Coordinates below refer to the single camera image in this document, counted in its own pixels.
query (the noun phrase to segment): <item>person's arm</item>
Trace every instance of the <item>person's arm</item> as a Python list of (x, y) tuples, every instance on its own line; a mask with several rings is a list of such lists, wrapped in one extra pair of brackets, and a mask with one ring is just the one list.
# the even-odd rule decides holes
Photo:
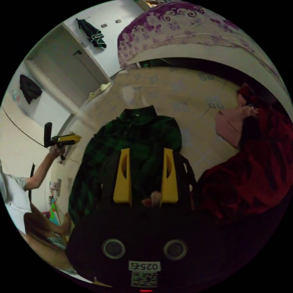
[(35, 174), (26, 179), (25, 190), (37, 189), (41, 186), (44, 181), (52, 163), (60, 155), (63, 155), (65, 152), (64, 149), (57, 149), (55, 146), (50, 148), (49, 153), (46, 155), (45, 159), (42, 161)]

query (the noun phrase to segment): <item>sticker label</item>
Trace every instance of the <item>sticker label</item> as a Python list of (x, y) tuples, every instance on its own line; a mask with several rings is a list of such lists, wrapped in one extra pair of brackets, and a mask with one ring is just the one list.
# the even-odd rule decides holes
[(158, 274), (149, 272), (132, 272), (131, 287), (158, 287)]
[(160, 262), (135, 262), (129, 261), (128, 269), (134, 272), (156, 273), (161, 271)]

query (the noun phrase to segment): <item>qr code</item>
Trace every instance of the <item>qr code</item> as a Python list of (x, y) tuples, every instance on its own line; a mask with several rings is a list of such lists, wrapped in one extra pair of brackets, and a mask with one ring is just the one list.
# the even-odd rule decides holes
[(132, 287), (157, 287), (157, 273), (132, 272)]

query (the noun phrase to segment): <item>hand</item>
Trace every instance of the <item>hand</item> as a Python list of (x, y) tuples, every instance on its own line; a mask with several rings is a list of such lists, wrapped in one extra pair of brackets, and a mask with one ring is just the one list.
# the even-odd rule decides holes
[(158, 191), (154, 191), (150, 195), (150, 198), (143, 199), (141, 202), (147, 208), (158, 207), (160, 206), (161, 198), (162, 198), (162, 193)]
[(50, 147), (49, 154), (52, 156), (53, 159), (57, 159), (59, 156), (64, 155), (64, 153), (65, 153), (65, 147), (60, 149), (58, 148), (56, 144)]

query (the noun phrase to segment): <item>wooden shelf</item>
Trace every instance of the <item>wooden shelf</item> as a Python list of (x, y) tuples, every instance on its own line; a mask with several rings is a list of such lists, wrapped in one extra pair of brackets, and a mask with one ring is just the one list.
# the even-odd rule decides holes
[(143, 11), (148, 11), (151, 8), (162, 4), (162, 2), (159, 1), (154, 1), (154, 0), (138, 0), (136, 4), (143, 10)]

